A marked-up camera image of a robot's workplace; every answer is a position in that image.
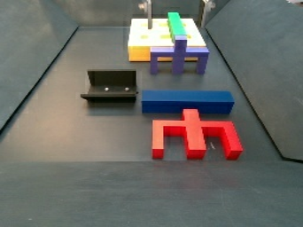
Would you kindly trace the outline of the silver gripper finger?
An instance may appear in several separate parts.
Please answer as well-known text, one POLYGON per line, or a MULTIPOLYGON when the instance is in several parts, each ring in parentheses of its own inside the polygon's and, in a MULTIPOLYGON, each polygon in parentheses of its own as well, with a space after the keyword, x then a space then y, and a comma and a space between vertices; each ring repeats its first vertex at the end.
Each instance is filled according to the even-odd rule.
POLYGON ((213 0, 201 0, 202 12, 201 12, 201 27, 204 27, 206 14, 214 8, 213 0))
POLYGON ((141 0, 138 8, 144 10, 148 19, 148 29, 152 29, 152 0, 141 0))

